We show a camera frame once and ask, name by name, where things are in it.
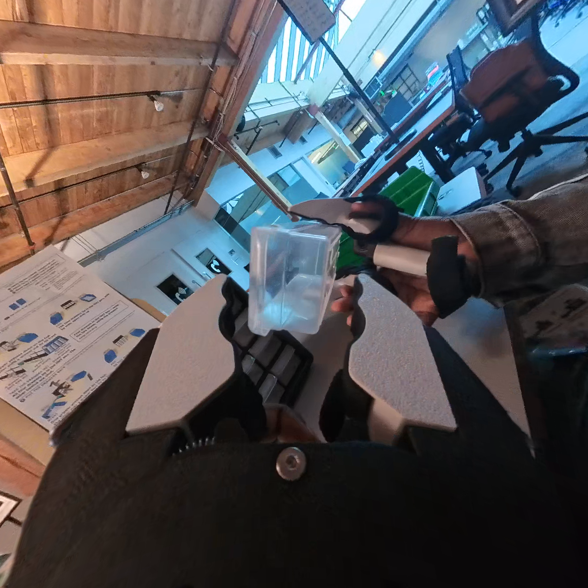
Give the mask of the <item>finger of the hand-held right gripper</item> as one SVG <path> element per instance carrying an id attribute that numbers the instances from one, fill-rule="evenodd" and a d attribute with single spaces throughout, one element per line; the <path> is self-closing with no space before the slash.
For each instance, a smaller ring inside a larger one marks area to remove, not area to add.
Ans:
<path id="1" fill-rule="evenodd" d="M 313 199 L 292 205 L 290 216 L 337 226 L 349 235 L 370 234 L 370 219 L 351 218 L 352 202 L 343 198 Z"/>

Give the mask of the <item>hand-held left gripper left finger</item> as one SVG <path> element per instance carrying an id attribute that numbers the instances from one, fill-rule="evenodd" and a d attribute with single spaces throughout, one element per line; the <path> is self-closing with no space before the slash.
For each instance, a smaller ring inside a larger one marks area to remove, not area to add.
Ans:
<path id="1" fill-rule="evenodd" d="M 235 283 L 218 276 L 161 324 L 125 432 L 179 433 L 189 446 L 215 442 L 234 415 L 241 367 L 233 342 Z"/>

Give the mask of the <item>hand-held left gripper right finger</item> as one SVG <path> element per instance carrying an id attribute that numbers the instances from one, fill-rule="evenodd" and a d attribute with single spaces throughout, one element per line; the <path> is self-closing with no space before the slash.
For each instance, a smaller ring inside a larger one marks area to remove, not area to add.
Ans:
<path id="1" fill-rule="evenodd" d="M 368 275 L 354 284 L 348 373 L 371 398 L 367 432 L 394 445 L 409 426 L 454 432 L 450 407 L 421 320 Z"/>

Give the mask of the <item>clear plastic drawer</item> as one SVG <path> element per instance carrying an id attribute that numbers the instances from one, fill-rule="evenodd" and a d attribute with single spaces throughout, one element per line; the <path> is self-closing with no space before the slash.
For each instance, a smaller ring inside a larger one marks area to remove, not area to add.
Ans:
<path id="1" fill-rule="evenodd" d="M 334 286 L 342 231 L 317 222 L 251 231 L 248 327 L 316 334 Z"/>

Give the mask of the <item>person's right forearm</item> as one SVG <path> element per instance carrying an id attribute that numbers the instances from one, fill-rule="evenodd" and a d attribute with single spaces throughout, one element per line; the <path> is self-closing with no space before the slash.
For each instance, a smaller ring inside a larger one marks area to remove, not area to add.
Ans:
<path id="1" fill-rule="evenodd" d="M 587 282 L 586 174 L 452 221 L 476 255 L 476 296 L 495 306 Z"/>

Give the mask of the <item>person's right hand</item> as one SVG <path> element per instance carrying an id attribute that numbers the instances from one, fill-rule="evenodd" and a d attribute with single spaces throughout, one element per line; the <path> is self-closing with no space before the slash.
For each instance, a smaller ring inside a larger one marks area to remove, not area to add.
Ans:
<path id="1" fill-rule="evenodd" d="M 457 237 L 458 251 L 465 254 L 466 239 L 458 227 L 448 218 L 415 218 L 401 214 L 396 230 L 386 240 L 386 244 L 398 245 L 430 253 L 432 243 L 441 237 Z M 390 282 L 401 299 L 421 320 L 425 326 L 432 326 L 439 318 L 439 310 L 434 304 L 425 278 L 410 276 L 393 269 L 383 269 L 380 274 Z M 331 304 L 331 310 L 347 315 L 351 324 L 353 313 L 353 287 L 342 285 L 340 294 Z"/>

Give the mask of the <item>green plastic bin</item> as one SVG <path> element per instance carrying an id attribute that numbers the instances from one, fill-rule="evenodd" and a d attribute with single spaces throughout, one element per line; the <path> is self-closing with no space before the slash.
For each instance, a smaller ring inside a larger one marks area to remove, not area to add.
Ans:
<path id="1" fill-rule="evenodd" d="M 379 189 L 378 195 L 386 197 L 407 215 L 430 217 L 437 212 L 437 196 L 440 187 L 427 174 L 412 166 L 389 185 Z M 366 266 L 366 259 L 356 254 L 353 240 L 342 233 L 339 242 L 339 257 L 336 279 L 342 279 Z"/>

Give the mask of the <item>white rounded panel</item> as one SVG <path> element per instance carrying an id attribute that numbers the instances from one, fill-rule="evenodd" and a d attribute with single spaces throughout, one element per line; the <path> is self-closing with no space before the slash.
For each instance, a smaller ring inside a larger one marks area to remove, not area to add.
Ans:
<path id="1" fill-rule="evenodd" d="M 436 199 L 436 214 L 451 215 L 484 199 L 487 195 L 483 177 L 475 167 L 467 168 L 440 187 Z"/>

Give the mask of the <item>long grey desk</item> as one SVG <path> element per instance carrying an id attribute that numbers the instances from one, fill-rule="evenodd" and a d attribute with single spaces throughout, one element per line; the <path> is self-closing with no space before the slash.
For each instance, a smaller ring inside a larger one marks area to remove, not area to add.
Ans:
<path id="1" fill-rule="evenodd" d="M 372 156 L 367 158 L 337 189 L 335 198 L 357 196 L 370 186 L 384 187 L 394 173 L 400 175 L 407 171 L 408 163 L 418 154 L 422 155 L 423 160 L 443 183 L 455 177 L 448 162 L 429 143 L 433 132 L 457 113 L 452 85 L 446 85 L 436 92 L 418 118 L 413 117 L 414 112 L 416 109 L 396 126 L 399 130 L 401 124 L 413 122 L 413 125 L 408 127 L 405 134 L 401 136 L 399 143 L 393 145 L 386 139 L 379 144 Z"/>

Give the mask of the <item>illustrated instruction sheet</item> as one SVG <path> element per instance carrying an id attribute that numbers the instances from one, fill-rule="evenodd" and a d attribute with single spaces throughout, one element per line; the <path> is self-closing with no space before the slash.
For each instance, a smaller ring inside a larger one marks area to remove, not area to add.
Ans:
<path id="1" fill-rule="evenodd" d="M 1 399 L 52 432 L 160 321 L 49 246 L 1 274 Z"/>

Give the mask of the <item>printed paper sheet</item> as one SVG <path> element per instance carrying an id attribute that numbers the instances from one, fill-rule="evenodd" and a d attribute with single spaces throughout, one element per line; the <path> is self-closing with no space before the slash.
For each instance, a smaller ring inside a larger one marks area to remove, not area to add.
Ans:
<path id="1" fill-rule="evenodd" d="M 551 347 L 587 346 L 587 286 L 565 286 L 520 317 L 528 343 Z"/>

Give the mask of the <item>hanging ceiling sign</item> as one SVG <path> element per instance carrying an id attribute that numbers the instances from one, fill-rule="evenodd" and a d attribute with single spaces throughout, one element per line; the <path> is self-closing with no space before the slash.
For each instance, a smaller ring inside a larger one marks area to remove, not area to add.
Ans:
<path id="1" fill-rule="evenodd" d="M 305 39 L 312 45 L 336 24 L 324 1 L 278 1 Z"/>

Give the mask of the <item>brown and black office chair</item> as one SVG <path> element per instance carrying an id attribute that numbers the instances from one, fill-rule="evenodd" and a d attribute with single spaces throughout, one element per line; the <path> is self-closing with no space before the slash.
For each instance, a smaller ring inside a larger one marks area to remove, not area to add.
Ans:
<path id="1" fill-rule="evenodd" d="M 529 129 L 531 123 L 579 87 L 580 77 L 543 45 L 537 10 L 525 25 L 529 25 L 528 35 L 489 53 L 474 67 L 460 91 L 481 117 L 469 132 L 467 150 L 472 152 L 493 141 L 500 153 L 507 152 L 485 176 L 485 187 L 493 190 L 489 180 L 513 164 L 505 189 L 514 198 L 521 194 L 521 187 L 514 184 L 528 159 L 542 156 L 546 146 L 587 143 L 587 136 L 560 134 L 586 120 L 586 112 L 538 132 Z"/>

